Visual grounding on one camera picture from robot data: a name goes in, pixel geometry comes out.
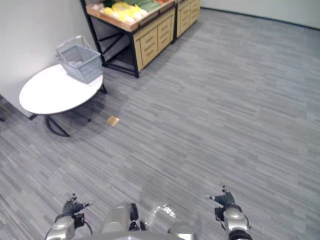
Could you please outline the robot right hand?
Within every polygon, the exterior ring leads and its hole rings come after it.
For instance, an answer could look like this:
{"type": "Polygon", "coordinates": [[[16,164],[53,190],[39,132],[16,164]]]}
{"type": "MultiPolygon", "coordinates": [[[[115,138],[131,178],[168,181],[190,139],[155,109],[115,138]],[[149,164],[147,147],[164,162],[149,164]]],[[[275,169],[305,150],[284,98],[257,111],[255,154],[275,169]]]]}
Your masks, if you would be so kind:
{"type": "Polygon", "coordinates": [[[212,200],[222,206],[225,206],[225,205],[235,205],[236,202],[235,202],[235,199],[234,199],[234,196],[232,195],[232,193],[227,189],[227,187],[225,185],[222,186],[222,189],[221,189],[222,193],[221,195],[215,195],[215,196],[212,196],[212,195],[208,195],[207,198],[209,200],[212,200]]]}

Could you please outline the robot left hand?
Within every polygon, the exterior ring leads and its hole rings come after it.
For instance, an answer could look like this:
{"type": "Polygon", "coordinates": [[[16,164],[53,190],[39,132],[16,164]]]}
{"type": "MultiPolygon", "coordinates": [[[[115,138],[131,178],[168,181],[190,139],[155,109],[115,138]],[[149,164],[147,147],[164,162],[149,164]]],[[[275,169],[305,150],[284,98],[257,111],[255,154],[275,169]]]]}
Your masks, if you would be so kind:
{"type": "Polygon", "coordinates": [[[92,206],[94,202],[87,201],[87,202],[79,202],[77,201],[77,195],[75,193],[71,193],[67,201],[62,207],[62,213],[66,215],[74,215],[83,209],[92,206]]]}

